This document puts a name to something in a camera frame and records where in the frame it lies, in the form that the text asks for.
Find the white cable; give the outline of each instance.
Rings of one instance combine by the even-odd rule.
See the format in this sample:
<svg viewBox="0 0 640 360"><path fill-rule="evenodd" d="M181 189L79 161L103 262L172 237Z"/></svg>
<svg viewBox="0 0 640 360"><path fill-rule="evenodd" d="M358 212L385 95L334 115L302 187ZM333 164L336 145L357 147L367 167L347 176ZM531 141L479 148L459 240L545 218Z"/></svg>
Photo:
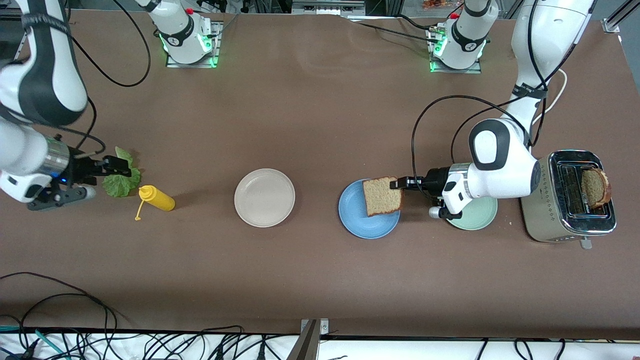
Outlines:
<svg viewBox="0 0 640 360"><path fill-rule="evenodd" d="M561 72L562 75L564 76L564 83L562 84L562 87L560 88L560 92L556 95L556 98L554 99L554 101L551 103L551 105L547 108L546 112L548 113L549 110L551 110L554 105L558 102L558 99L560 99L560 96L562 96L562 93L564 92L564 88L566 88L566 83L567 81L569 81L569 77L566 75L566 72L564 72L563 69L558 69L558 72ZM542 118L542 114L538 115L535 119L533 119L533 122L531 123L531 125L535 124L538 122L538 120L540 120Z"/></svg>

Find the yellow mustard bottle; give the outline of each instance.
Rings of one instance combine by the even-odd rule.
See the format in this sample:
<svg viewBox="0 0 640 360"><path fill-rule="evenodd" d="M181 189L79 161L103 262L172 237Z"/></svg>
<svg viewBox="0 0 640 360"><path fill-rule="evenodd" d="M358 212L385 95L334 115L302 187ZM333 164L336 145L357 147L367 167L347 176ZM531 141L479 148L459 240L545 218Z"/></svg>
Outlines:
<svg viewBox="0 0 640 360"><path fill-rule="evenodd" d="M145 202L148 202L149 204L164 211L171 211L175 207L175 200L169 195L158 190L153 185L142 186L138 189L138 195L142 202L140 202L140 207L136 214L136 221L140 220L140 210L142 210L142 205L144 205Z"/></svg>

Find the green plate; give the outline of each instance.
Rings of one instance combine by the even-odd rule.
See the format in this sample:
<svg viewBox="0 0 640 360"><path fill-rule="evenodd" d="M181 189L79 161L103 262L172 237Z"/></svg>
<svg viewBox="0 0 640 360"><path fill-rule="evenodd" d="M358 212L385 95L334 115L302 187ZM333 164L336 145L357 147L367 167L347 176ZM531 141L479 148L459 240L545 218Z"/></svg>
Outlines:
<svg viewBox="0 0 640 360"><path fill-rule="evenodd" d="M465 206L462 218L448 220L453 226L463 230L480 230L493 221L498 212L498 199L493 197L481 197L474 199Z"/></svg>

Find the white plate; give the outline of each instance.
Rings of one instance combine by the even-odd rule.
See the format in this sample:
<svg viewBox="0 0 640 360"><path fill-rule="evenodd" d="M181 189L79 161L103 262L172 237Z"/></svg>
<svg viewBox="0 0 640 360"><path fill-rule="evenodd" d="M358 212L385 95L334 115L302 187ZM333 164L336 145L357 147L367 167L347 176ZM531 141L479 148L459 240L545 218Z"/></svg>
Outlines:
<svg viewBox="0 0 640 360"><path fill-rule="evenodd" d="M262 168L245 176L234 196L241 219L255 227L274 226L286 219L296 202L291 180L272 168Z"/></svg>

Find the bread slice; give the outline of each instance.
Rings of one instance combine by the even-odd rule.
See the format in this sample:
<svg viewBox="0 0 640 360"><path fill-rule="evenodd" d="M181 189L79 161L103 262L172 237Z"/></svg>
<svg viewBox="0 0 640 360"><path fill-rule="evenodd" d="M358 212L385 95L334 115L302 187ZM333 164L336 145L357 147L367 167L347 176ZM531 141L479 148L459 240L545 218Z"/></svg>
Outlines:
<svg viewBox="0 0 640 360"><path fill-rule="evenodd" d="M611 184L604 171L592 168L582 172L582 192L591 209L599 208L611 200Z"/></svg>
<svg viewBox="0 0 640 360"><path fill-rule="evenodd" d="M402 190L390 189L389 183L398 180L394 176L362 181L367 216L391 214L402 208Z"/></svg>

